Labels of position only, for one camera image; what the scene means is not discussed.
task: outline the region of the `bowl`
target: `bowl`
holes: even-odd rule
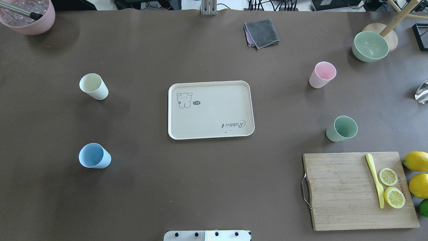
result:
[[[357,34],[352,44],[352,52],[357,59],[375,62],[384,58],[389,51],[388,43],[379,34],[363,31]]]
[[[6,3],[10,3],[12,5],[15,4],[15,2],[17,2],[19,0],[3,0],[3,2]],[[44,33],[46,31],[48,31],[52,25],[54,24],[55,21],[55,9],[54,6],[52,5],[51,0],[49,1],[49,6],[47,11],[43,14],[43,17],[41,17],[39,20],[29,24],[29,25],[25,25],[25,26],[21,26],[21,27],[14,27],[14,26],[10,26],[8,25],[4,20],[3,20],[3,11],[6,11],[4,9],[1,9],[2,11],[0,11],[0,22],[3,25],[6,25],[7,27],[9,27],[12,30],[15,30],[16,32],[19,33],[23,33],[26,35],[37,35],[37,34],[41,34]]]

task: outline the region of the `gray cloth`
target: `gray cloth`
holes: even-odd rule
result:
[[[275,27],[270,18],[257,22],[245,23],[244,25],[257,49],[279,42],[279,37],[276,34]]]

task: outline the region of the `pink cup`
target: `pink cup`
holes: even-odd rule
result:
[[[14,5],[15,2],[17,2],[17,1],[18,0],[3,0],[3,2],[10,3],[12,5]],[[1,9],[1,11],[0,11],[0,22],[2,24],[6,25],[7,27],[9,27],[10,29],[13,29],[19,33],[23,33],[26,35],[37,35],[37,34],[44,33],[52,27],[52,25],[54,24],[54,21],[55,21],[55,9],[54,9],[54,6],[52,5],[51,0],[49,0],[48,10],[45,12],[43,17],[41,17],[39,20],[37,20],[37,21],[35,21],[29,25],[22,26],[22,27],[14,27],[14,26],[8,25],[3,20],[3,16],[2,16],[3,11],[6,11],[6,10]]]
[[[319,62],[309,78],[309,84],[314,88],[325,86],[336,77],[336,68],[329,62]]]

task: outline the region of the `pink bowl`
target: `pink bowl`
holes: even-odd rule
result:
[[[10,4],[14,4],[18,0],[3,0],[3,2],[7,2]],[[22,27],[14,27],[10,26],[3,20],[2,11],[0,11],[0,22],[9,28],[26,35],[37,35],[48,31],[55,21],[55,9],[52,5],[51,0],[49,0],[49,7],[46,13],[39,20]]]

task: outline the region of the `wooden cutting board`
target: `wooden cutting board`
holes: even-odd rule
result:
[[[314,230],[394,229],[419,227],[398,152],[371,152],[376,172],[391,168],[404,207],[379,207],[366,152],[304,154]]]

